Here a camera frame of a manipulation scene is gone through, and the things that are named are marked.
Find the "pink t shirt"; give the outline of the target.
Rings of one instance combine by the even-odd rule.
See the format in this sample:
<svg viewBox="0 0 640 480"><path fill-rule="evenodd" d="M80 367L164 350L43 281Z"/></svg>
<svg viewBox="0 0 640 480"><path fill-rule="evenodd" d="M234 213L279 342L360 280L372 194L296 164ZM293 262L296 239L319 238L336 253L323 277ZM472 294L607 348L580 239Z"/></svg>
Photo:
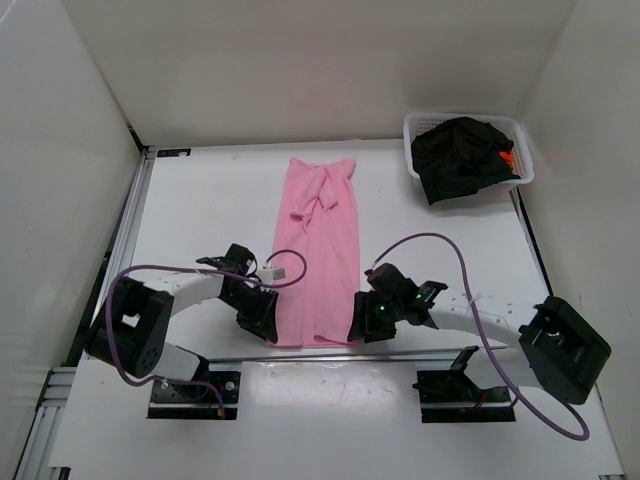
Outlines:
<svg viewBox="0 0 640 480"><path fill-rule="evenodd" d="M360 289L357 202L352 185L356 161L331 164L290 160L281 197L273 249L274 265L287 282L307 271L296 284L280 289L275 324L280 348L346 345L355 294Z"/></svg>

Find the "black t shirt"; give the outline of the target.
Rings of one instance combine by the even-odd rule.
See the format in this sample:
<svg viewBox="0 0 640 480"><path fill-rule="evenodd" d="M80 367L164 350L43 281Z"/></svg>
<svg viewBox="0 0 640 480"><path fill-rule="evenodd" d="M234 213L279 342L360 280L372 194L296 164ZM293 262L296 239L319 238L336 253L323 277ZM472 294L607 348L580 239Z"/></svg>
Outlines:
<svg viewBox="0 0 640 480"><path fill-rule="evenodd" d="M519 176L500 157L514 143L489 123L469 117L447 120L411 144L414 171L429 204L471 196Z"/></svg>

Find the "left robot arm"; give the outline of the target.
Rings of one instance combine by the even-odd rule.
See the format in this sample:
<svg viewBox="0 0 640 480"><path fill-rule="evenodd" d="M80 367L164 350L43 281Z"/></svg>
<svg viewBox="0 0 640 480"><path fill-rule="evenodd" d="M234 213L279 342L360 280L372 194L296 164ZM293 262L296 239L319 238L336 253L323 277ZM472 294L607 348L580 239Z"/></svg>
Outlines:
<svg viewBox="0 0 640 480"><path fill-rule="evenodd" d="M122 378L138 385L146 378L180 383L203 382L208 361L166 342L170 319L205 301L219 299L236 311L238 326L271 343L278 341L278 291L301 281L286 279L282 267L257 264L246 247L232 244L226 254L196 260L202 267L139 265L116 277L85 337L85 352L116 367Z"/></svg>

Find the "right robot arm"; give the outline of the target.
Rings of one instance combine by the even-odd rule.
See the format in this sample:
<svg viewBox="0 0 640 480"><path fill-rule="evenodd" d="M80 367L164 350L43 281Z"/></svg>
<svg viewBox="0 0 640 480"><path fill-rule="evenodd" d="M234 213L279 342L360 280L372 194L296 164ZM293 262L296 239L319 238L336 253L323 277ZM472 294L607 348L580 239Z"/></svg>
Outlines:
<svg viewBox="0 0 640 480"><path fill-rule="evenodd" d="M559 297L533 305L471 302L442 282L416 284L389 263L366 275L371 288L354 296L346 344L391 340L402 321L486 336L514 353L514 361L500 363L511 382L540 388L571 405L586 402L612 352L607 341Z"/></svg>

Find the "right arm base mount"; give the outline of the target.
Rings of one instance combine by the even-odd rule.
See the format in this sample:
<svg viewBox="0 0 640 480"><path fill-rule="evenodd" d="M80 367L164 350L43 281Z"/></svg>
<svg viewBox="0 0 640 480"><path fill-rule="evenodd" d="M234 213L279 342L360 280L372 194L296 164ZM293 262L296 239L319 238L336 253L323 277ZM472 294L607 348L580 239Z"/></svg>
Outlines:
<svg viewBox="0 0 640 480"><path fill-rule="evenodd" d="M418 392L423 424L511 423L514 400L506 385L481 388L466 374L480 350L464 348L444 369L421 368L412 388Z"/></svg>

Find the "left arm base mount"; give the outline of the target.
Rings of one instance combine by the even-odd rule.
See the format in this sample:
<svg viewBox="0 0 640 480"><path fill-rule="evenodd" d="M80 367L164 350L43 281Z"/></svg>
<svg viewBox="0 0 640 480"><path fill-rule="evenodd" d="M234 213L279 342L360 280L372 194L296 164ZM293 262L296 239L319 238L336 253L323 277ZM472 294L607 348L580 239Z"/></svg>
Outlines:
<svg viewBox="0 0 640 480"><path fill-rule="evenodd" d="M147 408L148 419L234 421L239 411L241 389L240 363L214 363L207 382L223 401L206 386L174 385L167 381L152 384Z"/></svg>

